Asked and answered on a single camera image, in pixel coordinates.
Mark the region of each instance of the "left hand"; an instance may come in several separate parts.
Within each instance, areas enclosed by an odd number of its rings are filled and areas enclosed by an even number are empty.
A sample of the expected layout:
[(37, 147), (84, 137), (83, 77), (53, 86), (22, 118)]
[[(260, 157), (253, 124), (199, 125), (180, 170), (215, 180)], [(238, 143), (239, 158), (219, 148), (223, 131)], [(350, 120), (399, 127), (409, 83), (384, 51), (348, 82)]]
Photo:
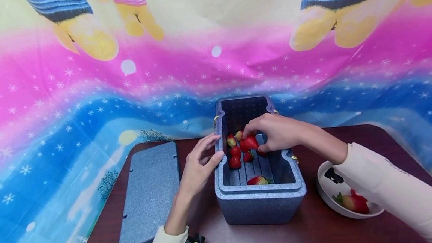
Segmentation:
[(202, 154), (214, 147), (220, 138), (220, 135), (214, 135), (214, 133), (208, 135), (199, 140), (195, 148), (189, 153), (178, 189), (179, 195), (192, 199), (203, 190), (211, 173), (219, 165), (225, 153), (219, 151), (213, 156), (205, 158), (202, 158)]

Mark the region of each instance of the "foam box lid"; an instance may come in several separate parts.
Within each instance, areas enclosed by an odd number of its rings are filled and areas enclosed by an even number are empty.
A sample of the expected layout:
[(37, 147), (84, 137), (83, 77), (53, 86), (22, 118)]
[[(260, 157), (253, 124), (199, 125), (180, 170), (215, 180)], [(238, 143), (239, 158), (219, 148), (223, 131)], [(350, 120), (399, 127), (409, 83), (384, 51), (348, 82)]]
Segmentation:
[(120, 243), (151, 242), (167, 220), (179, 188), (179, 165), (174, 142), (140, 152), (130, 161)]

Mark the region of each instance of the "fingernail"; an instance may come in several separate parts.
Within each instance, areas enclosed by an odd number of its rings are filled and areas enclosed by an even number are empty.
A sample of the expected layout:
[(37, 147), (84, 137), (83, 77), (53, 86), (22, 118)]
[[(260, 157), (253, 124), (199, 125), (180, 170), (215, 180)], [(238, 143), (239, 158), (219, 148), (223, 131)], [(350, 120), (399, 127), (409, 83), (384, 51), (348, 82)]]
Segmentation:
[(216, 156), (218, 156), (219, 158), (223, 158), (224, 155), (225, 155), (225, 153), (223, 151), (216, 152)]

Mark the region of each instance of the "bowl rim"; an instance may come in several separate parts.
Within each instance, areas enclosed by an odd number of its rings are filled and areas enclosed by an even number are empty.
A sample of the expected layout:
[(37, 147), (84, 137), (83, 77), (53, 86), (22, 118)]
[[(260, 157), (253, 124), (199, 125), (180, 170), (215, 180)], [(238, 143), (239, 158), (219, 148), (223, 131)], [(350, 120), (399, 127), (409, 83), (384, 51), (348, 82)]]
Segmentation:
[(355, 214), (355, 215), (358, 215), (358, 216), (361, 216), (361, 217), (375, 217), (375, 216), (377, 216), (377, 215), (380, 215), (380, 214), (382, 214), (383, 212), (384, 212), (384, 209), (383, 209), (383, 207), (381, 207), (380, 205), (378, 205), (378, 204), (376, 204), (376, 203), (373, 203), (373, 204), (375, 204), (380, 210), (378, 211), (378, 212), (375, 212), (375, 213), (370, 213), (370, 214), (361, 214), (361, 213), (357, 213), (357, 212), (354, 212), (354, 211), (351, 211), (351, 210), (349, 210), (349, 209), (347, 209), (347, 208), (344, 208), (343, 206), (341, 206), (340, 204), (338, 204), (338, 203), (336, 203), (335, 202), (335, 200), (333, 200), (333, 198), (332, 197), (330, 197), (330, 195), (326, 192), (326, 190), (322, 187), (322, 185), (321, 185), (321, 182), (320, 182), (320, 172), (321, 172), (321, 170), (324, 168), (324, 166), (333, 166), (333, 164), (330, 162), (330, 161), (325, 161), (324, 163), (322, 163), (320, 166), (319, 166), (319, 168), (318, 168), (318, 171), (316, 172), (316, 181), (317, 181), (317, 183), (319, 184), (319, 187), (323, 190), (323, 192), (325, 193), (325, 195), (327, 195), (327, 197), (329, 197), (329, 199), (332, 201), (332, 203), (333, 204), (335, 204), (336, 206), (338, 206), (339, 208), (341, 208), (341, 209), (344, 209), (345, 211), (347, 211), (347, 212), (350, 212), (350, 213), (352, 213), (352, 214)]

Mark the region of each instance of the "styrofoam cooler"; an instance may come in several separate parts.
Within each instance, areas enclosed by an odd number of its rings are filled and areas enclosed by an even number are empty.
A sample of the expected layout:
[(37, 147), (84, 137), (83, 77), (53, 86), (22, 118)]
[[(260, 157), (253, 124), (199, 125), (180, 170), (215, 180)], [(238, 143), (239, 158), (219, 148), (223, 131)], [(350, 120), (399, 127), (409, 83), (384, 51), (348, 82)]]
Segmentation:
[[(241, 169), (231, 170), (227, 158), (227, 136), (243, 130), (250, 120), (265, 113), (275, 113), (267, 96), (241, 96), (221, 99), (216, 104), (216, 152), (225, 156), (215, 170), (215, 192), (225, 220), (231, 225), (286, 224), (296, 212), (306, 184), (290, 149), (269, 152), (267, 158), (252, 150), (253, 162), (243, 163)], [(258, 133), (256, 139), (264, 144), (267, 137)], [(255, 176), (264, 176), (274, 184), (247, 186)]]

